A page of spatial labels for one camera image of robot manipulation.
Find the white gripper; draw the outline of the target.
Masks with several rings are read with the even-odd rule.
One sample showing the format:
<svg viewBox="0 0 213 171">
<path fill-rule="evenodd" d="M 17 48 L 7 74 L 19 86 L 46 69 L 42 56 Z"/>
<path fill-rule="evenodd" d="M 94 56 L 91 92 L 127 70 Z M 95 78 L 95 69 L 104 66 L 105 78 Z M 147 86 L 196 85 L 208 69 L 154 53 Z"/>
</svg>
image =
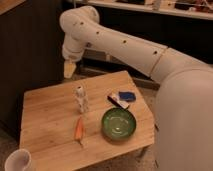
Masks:
<svg viewBox="0 0 213 171">
<path fill-rule="evenodd" d="M 70 79 L 75 72 L 75 63 L 82 59 L 85 47 L 86 43 L 84 41 L 77 40 L 70 35 L 65 35 L 62 45 L 62 56 L 66 60 L 64 62 L 64 77 L 66 79 Z"/>
</svg>

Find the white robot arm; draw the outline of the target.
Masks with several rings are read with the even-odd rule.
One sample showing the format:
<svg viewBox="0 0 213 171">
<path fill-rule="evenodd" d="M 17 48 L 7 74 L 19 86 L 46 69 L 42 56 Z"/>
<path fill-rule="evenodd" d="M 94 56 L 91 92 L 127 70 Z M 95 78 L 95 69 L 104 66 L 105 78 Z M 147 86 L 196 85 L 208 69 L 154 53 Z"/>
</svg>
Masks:
<svg viewBox="0 0 213 171">
<path fill-rule="evenodd" d="M 77 62 L 88 44 L 160 85 L 155 101 L 157 171 L 213 171 L 213 68 L 165 45 L 99 24 L 92 6 L 63 12 L 63 57 Z"/>
</svg>

